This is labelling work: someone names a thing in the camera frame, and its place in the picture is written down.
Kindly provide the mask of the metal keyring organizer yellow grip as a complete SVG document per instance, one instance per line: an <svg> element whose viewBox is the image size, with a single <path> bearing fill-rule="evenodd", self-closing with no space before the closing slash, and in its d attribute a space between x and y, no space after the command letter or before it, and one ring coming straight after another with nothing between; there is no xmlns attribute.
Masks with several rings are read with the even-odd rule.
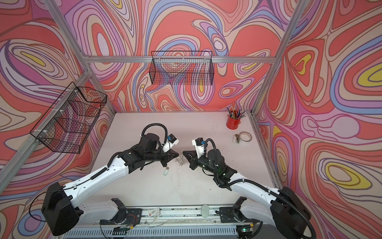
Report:
<svg viewBox="0 0 382 239"><path fill-rule="evenodd" d="M176 162L179 163L180 166L183 166L186 164L185 162L185 158L182 154L180 154L177 158L176 158Z"/></svg>

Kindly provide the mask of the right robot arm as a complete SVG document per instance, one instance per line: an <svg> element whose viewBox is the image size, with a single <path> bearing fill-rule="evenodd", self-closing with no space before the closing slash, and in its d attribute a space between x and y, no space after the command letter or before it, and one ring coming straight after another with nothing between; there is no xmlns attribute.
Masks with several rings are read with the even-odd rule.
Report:
<svg viewBox="0 0 382 239"><path fill-rule="evenodd" d="M316 239L311 213L293 190L271 188L250 180L225 163L220 151L186 150L190 169L210 172L215 184L242 197L233 206L240 221L255 219L274 226L287 239Z"/></svg>

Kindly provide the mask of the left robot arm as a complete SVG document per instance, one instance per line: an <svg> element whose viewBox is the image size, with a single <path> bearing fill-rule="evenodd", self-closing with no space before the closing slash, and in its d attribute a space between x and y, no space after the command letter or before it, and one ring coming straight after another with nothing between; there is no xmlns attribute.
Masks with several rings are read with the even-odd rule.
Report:
<svg viewBox="0 0 382 239"><path fill-rule="evenodd" d="M88 210L81 205L111 182L149 163L160 162L166 167L169 161L179 156L172 149L178 143L173 134L167 136L164 143L153 133L144 134L138 144L115 153L102 168L65 185L51 184L46 191L41 213L52 234L60 236L88 217Z"/></svg>

